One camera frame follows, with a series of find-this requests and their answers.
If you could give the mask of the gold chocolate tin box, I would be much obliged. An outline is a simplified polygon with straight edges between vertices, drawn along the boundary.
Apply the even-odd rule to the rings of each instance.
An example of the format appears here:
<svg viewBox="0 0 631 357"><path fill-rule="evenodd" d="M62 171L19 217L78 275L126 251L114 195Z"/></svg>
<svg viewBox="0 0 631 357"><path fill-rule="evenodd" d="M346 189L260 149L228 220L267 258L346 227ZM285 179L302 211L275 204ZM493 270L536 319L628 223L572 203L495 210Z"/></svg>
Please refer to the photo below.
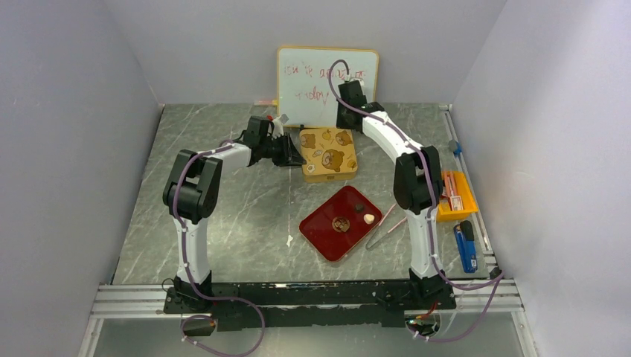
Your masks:
<svg viewBox="0 0 631 357"><path fill-rule="evenodd" d="M302 166L303 178L307 183L350 180L356 176L357 170L357 165L348 167L346 164L343 164L339 171L329 170L321 164L314 163L307 163Z"/></svg>

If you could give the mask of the metal tweezers with pink grips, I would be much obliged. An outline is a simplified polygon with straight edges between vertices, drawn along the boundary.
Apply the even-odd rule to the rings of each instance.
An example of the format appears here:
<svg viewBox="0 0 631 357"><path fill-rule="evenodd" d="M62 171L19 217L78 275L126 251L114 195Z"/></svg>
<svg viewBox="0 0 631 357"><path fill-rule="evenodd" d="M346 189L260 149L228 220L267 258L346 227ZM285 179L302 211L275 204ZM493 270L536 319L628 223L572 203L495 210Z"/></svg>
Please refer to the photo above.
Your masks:
<svg viewBox="0 0 631 357"><path fill-rule="evenodd" d="M375 246L380 242L381 239L385 238L390 233L392 233L393 231L398 229L401 225L406 223L407 216L403 215L403 218L398 223L392 225L389 228L385 228L385 221L386 221L386 219L389 216L391 216L392 213L395 212L395 210L397 210L399 208L400 208L399 205L394 203L386 211L386 213L383 214L381 220L377 223L377 226L375 227L375 229L373 229L372 232L370 232L369 235L368 235L367 241L365 243L365 249L366 250L370 251L373 248L375 248Z"/></svg>

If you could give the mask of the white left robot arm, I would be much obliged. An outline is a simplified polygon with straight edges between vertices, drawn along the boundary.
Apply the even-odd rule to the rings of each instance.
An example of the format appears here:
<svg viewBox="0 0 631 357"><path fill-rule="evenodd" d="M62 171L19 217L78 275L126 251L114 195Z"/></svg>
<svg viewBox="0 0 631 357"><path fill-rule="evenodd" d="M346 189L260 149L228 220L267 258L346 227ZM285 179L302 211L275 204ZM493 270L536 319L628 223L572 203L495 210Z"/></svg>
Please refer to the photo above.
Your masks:
<svg viewBox="0 0 631 357"><path fill-rule="evenodd" d="M178 234L174 290L194 312L204 312L213 301L208 219L217 206L222 178L262 159L277 167L299 167L306 162L286 133L288 120L285 114L252 116L237 138L225 139L206 151L183 149L176 156L162 200Z"/></svg>

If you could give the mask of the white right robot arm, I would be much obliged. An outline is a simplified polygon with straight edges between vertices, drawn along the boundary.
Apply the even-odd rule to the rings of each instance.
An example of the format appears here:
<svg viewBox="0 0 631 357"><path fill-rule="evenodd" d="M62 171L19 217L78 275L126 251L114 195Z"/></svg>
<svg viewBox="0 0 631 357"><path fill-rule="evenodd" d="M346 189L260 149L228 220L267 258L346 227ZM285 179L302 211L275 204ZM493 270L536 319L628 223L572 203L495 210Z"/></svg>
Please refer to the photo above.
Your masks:
<svg viewBox="0 0 631 357"><path fill-rule="evenodd" d="M411 240L409 299L425 309L446 285L436 249L435 210L443 189L438 151L414 141L380 104L369 103L358 80L331 89L339 103L337 127L361 132L394 162L393 194L406 213Z"/></svg>

